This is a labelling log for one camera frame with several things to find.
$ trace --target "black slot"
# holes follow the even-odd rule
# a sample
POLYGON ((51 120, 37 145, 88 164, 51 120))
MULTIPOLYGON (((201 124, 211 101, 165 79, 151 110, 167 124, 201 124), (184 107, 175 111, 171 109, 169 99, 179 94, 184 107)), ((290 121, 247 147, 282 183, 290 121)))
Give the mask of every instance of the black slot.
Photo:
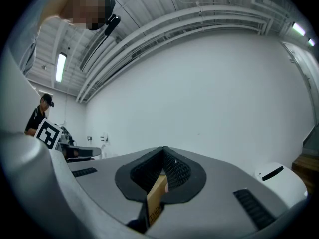
POLYGON ((275 218, 248 189, 238 190, 233 194, 259 230, 275 221, 275 218))
POLYGON ((265 176, 262 177, 261 179, 262 179, 263 181, 266 181, 266 180, 268 180, 268 179, 274 177, 275 175, 279 174, 283 169, 284 169, 283 166, 278 167, 276 170, 270 172, 269 174, 265 175, 265 176))
POLYGON ((91 173, 95 173, 97 171, 98 170, 96 170, 94 167, 90 167, 90 168, 85 168, 82 170, 73 171, 72 173, 73 173, 74 177, 80 177, 80 176, 88 175, 91 173))

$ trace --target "man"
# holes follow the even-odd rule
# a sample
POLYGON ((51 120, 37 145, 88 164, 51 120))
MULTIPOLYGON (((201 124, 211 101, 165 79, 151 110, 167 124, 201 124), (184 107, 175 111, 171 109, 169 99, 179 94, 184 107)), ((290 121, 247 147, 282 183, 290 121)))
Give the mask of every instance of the man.
POLYGON ((52 101, 52 97, 49 94, 44 94, 40 99, 40 104, 34 109, 29 122, 25 128, 25 134, 35 136, 39 125, 46 118, 45 111, 49 109, 49 107, 54 107, 54 102, 52 101))
POLYGON ((59 17, 69 24, 97 30, 110 18, 115 0, 34 0, 8 40, 9 48, 24 75, 35 61, 36 40, 41 25, 59 17))

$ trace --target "ceiling light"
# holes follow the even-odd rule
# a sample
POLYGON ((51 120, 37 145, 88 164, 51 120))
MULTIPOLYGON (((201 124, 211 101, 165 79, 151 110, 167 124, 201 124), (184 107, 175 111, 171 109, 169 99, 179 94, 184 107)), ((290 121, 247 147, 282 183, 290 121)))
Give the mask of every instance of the ceiling light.
POLYGON ((315 42, 312 41, 311 39, 309 39, 308 43, 311 45, 311 46, 314 46, 315 42))
POLYGON ((64 53, 59 54, 58 65, 56 67, 56 78, 55 78, 57 82, 62 81, 62 75, 63 75, 66 57, 67 56, 64 53))
POLYGON ((297 31, 299 34, 301 34, 302 36, 305 35, 305 31, 297 23, 293 24, 293 29, 297 31))

